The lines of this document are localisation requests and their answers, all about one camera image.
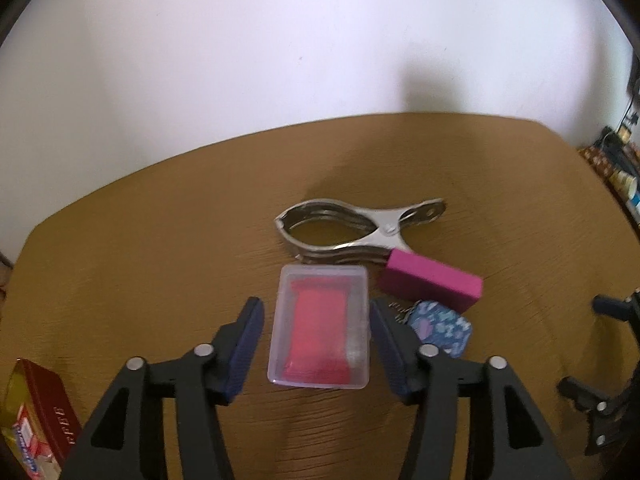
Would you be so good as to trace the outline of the blue red toothpick box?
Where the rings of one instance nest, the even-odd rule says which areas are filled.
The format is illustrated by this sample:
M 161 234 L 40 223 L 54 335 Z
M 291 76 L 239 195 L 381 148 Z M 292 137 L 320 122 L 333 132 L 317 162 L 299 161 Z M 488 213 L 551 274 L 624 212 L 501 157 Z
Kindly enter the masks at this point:
M 26 403 L 22 403 L 15 414 L 6 416 L 1 425 L 1 434 L 27 478 L 60 478 L 61 467 L 58 460 Z

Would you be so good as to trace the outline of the blue floral small tin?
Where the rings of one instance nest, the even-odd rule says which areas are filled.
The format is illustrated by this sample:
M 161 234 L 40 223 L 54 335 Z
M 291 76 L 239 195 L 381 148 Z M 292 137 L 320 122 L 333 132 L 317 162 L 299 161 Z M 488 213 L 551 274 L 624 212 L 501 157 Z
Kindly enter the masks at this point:
M 434 344 L 452 358 L 461 358 L 472 335 L 472 324 L 436 301 L 419 301 L 406 319 L 422 344 Z

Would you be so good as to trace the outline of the pink rectangular block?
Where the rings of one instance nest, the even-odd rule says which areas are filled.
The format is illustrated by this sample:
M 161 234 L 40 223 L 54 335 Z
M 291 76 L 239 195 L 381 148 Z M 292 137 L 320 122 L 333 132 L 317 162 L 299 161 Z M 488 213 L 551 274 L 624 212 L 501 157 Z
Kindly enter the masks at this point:
M 378 278 L 386 295 L 406 301 L 431 300 L 458 313 L 483 296 L 483 279 L 413 252 L 393 249 Z

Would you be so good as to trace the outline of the clear case red contents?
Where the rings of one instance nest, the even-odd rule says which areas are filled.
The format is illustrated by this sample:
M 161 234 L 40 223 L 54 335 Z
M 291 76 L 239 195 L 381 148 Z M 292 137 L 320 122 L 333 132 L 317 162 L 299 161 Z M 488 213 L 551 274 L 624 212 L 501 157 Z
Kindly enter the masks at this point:
M 370 377 L 364 266 L 288 264 L 280 274 L 267 377 L 280 386 L 364 388 Z

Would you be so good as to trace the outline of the large metal spring clamp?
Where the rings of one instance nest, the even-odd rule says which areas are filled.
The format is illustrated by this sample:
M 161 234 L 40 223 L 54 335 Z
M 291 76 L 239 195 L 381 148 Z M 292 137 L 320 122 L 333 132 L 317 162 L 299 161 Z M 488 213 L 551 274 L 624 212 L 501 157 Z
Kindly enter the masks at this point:
M 411 254 L 405 230 L 436 221 L 446 207 L 441 198 L 385 209 L 314 198 L 285 209 L 274 225 L 292 256 L 302 263 L 384 263 L 398 250 Z

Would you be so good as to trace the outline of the red gold tin box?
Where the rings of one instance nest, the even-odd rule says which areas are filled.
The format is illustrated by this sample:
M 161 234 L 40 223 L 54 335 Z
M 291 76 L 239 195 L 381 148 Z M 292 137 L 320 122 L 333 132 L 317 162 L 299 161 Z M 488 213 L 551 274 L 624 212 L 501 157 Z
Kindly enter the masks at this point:
M 62 379 L 35 362 L 17 360 L 1 401 L 1 425 L 6 416 L 15 414 L 22 403 L 27 404 L 30 414 L 39 422 L 43 437 L 52 448 L 62 471 L 81 433 L 81 424 L 70 404 Z M 17 472 L 28 479 L 17 459 L 11 455 L 2 435 L 1 443 L 17 466 Z

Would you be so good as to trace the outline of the cluttered shelf at right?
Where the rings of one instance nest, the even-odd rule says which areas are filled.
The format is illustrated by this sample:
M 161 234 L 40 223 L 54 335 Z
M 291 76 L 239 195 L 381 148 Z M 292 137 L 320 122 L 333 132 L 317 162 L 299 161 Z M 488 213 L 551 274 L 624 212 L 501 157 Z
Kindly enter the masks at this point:
M 593 144 L 578 154 L 598 175 L 639 234 L 639 59 L 634 55 L 628 90 L 630 100 L 616 128 L 606 126 Z

